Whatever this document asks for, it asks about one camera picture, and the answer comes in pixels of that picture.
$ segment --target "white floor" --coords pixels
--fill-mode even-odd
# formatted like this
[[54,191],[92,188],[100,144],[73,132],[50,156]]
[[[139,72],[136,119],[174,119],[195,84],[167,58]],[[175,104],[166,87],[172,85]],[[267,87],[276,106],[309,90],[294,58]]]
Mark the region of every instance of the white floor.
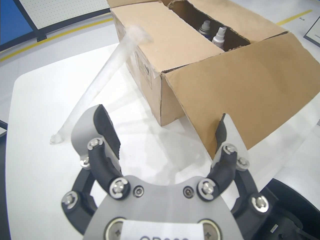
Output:
[[[277,23],[312,9],[311,13],[283,27],[294,33],[303,46],[320,62],[320,48],[303,38],[320,15],[320,3],[310,0],[232,0]],[[8,122],[15,80],[24,73],[83,52],[118,42],[113,22],[96,25],[46,42],[0,63],[0,120]]]

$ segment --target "open cardboard box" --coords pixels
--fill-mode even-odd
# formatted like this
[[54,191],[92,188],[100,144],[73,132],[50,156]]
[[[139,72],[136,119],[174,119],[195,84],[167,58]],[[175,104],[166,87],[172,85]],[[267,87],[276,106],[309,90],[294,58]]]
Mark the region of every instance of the open cardboard box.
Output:
[[[210,156],[229,113],[247,149],[320,91],[320,65],[282,27],[229,0],[107,0],[121,40],[138,24],[153,38],[127,61],[161,126],[186,114]],[[223,49],[214,36],[227,27]]]

